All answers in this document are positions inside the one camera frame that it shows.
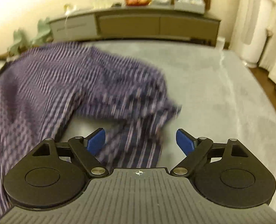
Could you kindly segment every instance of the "bed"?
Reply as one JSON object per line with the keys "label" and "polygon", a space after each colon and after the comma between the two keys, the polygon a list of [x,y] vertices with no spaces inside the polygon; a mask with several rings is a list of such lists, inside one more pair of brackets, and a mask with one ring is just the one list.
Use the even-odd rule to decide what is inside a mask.
{"label": "bed", "polygon": [[[175,133],[183,128],[214,142],[239,139],[276,178],[276,111],[251,72],[232,51],[165,41],[100,41],[86,43],[124,56],[143,59],[160,68],[170,98],[182,105],[179,117],[163,130],[157,167],[176,166],[185,155]],[[108,121],[74,117],[62,140],[87,136]],[[270,206],[276,211],[276,193]]]}

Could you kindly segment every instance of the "round black disc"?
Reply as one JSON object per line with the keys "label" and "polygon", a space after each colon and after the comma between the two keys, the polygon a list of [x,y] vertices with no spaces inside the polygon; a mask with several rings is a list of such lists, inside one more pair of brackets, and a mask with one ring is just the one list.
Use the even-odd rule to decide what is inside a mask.
{"label": "round black disc", "polygon": [[74,198],[85,185],[84,173],[75,165],[44,156],[19,162],[4,178],[13,203],[28,208],[50,208]]}
{"label": "round black disc", "polygon": [[57,170],[49,167],[40,167],[27,173],[25,180],[35,187],[46,187],[55,184],[60,178]]}
{"label": "round black disc", "polygon": [[206,164],[195,175],[197,190],[210,201],[230,208],[269,203],[276,189],[273,175],[263,165],[236,159]]}

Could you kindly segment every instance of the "striped shirt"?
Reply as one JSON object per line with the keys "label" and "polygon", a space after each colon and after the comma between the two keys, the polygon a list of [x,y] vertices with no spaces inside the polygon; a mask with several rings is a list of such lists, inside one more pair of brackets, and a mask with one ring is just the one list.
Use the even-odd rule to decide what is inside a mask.
{"label": "striped shirt", "polygon": [[155,167],[160,129],[179,113],[163,74],[139,60],[80,43],[28,50],[0,74],[0,216],[6,173],[42,139],[59,141],[73,114],[116,119],[97,159],[107,167]]}

